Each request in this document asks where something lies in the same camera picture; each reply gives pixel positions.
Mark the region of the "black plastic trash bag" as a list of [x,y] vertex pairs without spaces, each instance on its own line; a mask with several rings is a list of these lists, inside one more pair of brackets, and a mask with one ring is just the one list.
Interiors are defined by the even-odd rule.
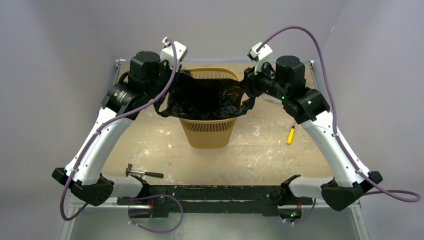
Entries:
[[214,121],[236,118],[252,110],[256,98],[242,100],[245,90],[231,78],[195,78],[182,70],[166,96],[153,107],[161,117]]

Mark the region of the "yellow plastic trash bin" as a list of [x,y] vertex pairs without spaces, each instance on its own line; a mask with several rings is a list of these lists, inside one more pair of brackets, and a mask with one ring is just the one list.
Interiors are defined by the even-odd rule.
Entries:
[[[232,79],[239,81],[238,75],[223,67],[193,67],[189,73],[195,79]],[[229,143],[235,117],[221,120],[189,120],[181,118],[180,124],[189,144],[198,149],[222,148]]]

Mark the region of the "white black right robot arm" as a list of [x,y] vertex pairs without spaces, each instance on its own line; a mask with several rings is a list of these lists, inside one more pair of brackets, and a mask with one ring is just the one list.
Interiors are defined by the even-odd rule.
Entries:
[[383,178],[378,171],[369,170],[355,155],[340,147],[341,133],[334,133],[333,113],[328,102],[316,89],[306,85],[305,65],[296,56],[284,55],[275,66],[266,62],[259,72],[248,67],[239,83],[250,98],[262,94],[281,101],[283,109],[312,138],[327,161],[333,175],[308,178],[293,175],[281,184],[279,205],[292,204],[299,198],[321,199],[335,211],[342,211],[356,202]]

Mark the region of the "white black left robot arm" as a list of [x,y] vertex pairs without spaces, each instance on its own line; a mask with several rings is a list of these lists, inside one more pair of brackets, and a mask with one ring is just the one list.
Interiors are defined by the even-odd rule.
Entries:
[[102,169],[117,141],[134,122],[140,111],[163,99],[176,83],[186,51],[171,47],[157,54],[138,52],[129,61],[128,71],[122,73],[101,102],[97,119],[75,157],[65,167],[53,170],[52,177],[63,191],[87,205],[99,206],[109,198],[130,197],[138,205],[146,203],[149,191],[142,178],[113,176]]

